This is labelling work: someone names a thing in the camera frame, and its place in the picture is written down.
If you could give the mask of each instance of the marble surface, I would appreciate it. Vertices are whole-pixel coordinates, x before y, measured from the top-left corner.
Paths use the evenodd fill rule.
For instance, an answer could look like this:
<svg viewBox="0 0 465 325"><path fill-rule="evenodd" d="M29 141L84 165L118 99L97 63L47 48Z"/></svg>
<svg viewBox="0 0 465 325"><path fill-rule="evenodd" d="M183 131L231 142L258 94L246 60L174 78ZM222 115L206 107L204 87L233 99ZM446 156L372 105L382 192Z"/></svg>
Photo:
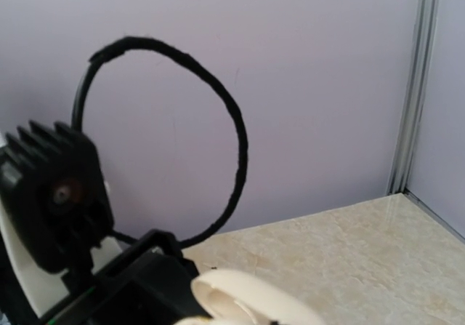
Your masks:
<svg viewBox="0 0 465 325"><path fill-rule="evenodd" d="M219 234L201 271L253 273L328 325L465 324L465 245L403 195Z"/></svg>

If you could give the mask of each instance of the wall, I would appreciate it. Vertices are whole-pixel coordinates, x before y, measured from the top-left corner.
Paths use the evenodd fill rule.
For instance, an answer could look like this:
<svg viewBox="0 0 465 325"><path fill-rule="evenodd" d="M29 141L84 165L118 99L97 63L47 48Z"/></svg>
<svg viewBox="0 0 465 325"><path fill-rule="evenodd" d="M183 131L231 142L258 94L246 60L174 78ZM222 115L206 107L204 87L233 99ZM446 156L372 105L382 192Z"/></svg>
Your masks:
<svg viewBox="0 0 465 325"><path fill-rule="evenodd" d="M440 0L408 189L465 236L465 0Z"/></svg>
<svg viewBox="0 0 465 325"><path fill-rule="evenodd" d="M0 0L0 129L69 120L86 59L126 34L183 49L242 107L248 184L226 229L383 196L417 0ZM233 185L236 140L219 99L154 54L99 73L85 130L118 227L181 237Z"/></svg>

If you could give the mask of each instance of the black plastic housing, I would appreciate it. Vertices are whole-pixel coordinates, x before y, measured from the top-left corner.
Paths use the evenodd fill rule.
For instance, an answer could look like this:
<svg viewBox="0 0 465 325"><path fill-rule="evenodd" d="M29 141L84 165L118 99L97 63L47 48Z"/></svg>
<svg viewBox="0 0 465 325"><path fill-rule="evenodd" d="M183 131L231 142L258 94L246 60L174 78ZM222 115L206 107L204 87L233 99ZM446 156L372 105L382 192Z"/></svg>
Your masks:
<svg viewBox="0 0 465 325"><path fill-rule="evenodd" d="M19 137L6 136L1 200L39 267L90 273L90 249L100 246L114 225L97 149L64 123L54 129L34 121L30 126L18 127Z"/></svg>

